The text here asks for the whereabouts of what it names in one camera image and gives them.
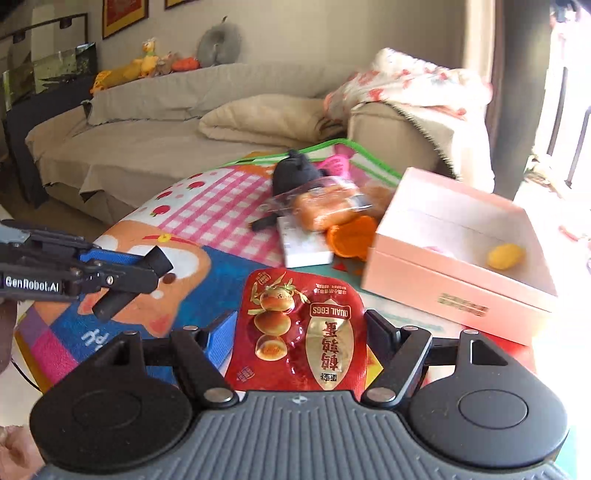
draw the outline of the beige sofa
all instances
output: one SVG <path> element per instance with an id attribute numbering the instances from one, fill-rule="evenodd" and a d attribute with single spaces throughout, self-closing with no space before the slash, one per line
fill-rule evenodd
<path id="1" fill-rule="evenodd" d="M 233 64 L 144 79 L 100 92 L 88 119 L 79 107 L 38 125 L 27 145 L 52 197 L 112 224 L 180 179 L 254 151 L 287 149 L 212 140 L 199 131 L 201 116 L 262 93 L 321 99 L 352 70 Z M 385 105 L 357 109 L 349 138 L 400 173 L 441 166 L 422 134 Z"/>

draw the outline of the pink box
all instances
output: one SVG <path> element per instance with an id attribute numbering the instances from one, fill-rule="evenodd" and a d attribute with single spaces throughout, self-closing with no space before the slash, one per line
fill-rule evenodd
<path id="1" fill-rule="evenodd" d="M 488 252 L 504 243 L 523 247 L 525 260 L 491 270 Z M 416 168 L 405 172 L 378 227 L 362 287 L 523 345 L 531 345 L 557 302 L 524 209 Z"/>

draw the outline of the red snack package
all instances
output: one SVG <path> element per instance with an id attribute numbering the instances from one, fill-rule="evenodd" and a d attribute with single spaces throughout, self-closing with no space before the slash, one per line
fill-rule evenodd
<path id="1" fill-rule="evenodd" d="M 235 390 L 365 389 L 363 303 L 347 283 L 285 268 L 247 279 L 226 380 Z"/>

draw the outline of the yellow object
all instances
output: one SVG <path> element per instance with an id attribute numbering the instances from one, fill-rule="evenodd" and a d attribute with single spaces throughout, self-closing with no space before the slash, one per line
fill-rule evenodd
<path id="1" fill-rule="evenodd" d="M 103 70 L 96 75 L 95 83 L 90 89 L 90 93 L 94 95 L 96 92 L 100 92 L 101 90 L 105 90 L 105 86 L 103 85 L 103 80 L 107 78 L 112 73 L 111 70 Z"/>
<path id="2" fill-rule="evenodd" d="M 144 51 L 144 58 L 142 59 L 140 77 L 145 78 L 156 69 L 156 65 L 159 61 L 159 57 L 156 56 L 154 50 L 156 49 L 156 39 L 150 38 L 142 44 L 142 50 Z"/>
<path id="3" fill-rule="evenodd" d="M 488 266 L 495 270 L 507 270 L 525 258 L 525 250 L 519 245 L 503 244 L 488 252 Z"/>
<path id="4" fill-rule="evenodd" d="M 90 91 L 93 95 L 101 90 L 137 80 L 141 73 L 142 59 L 135 59 L 130 64 L 115 70 L 104 70 L 96 76 L 95 84 Z"/>

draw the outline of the rubber grip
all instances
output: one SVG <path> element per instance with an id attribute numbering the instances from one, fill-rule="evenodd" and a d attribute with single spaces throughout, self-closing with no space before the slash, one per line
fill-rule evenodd
<path id="1" fill-rule="evenodd" d="M 138 260 L 135 265 L 154 270 L 156 275 L 158 275 L 158 278 L 173 269 L 172 263 L 170 263 L 170 260 L 168 260 L 159 247 L 154 247 L 144 258 Z M 123 308 L 130 304 L 130 302 L 132 302 L 138 295 L 138 293 L 130 293 L 127 291 L 109 290 L 106 295 L 96 302 L 94 307 L 92 307 L 92 313 L 94 313 L 100 321 L 108 322 Z"/>

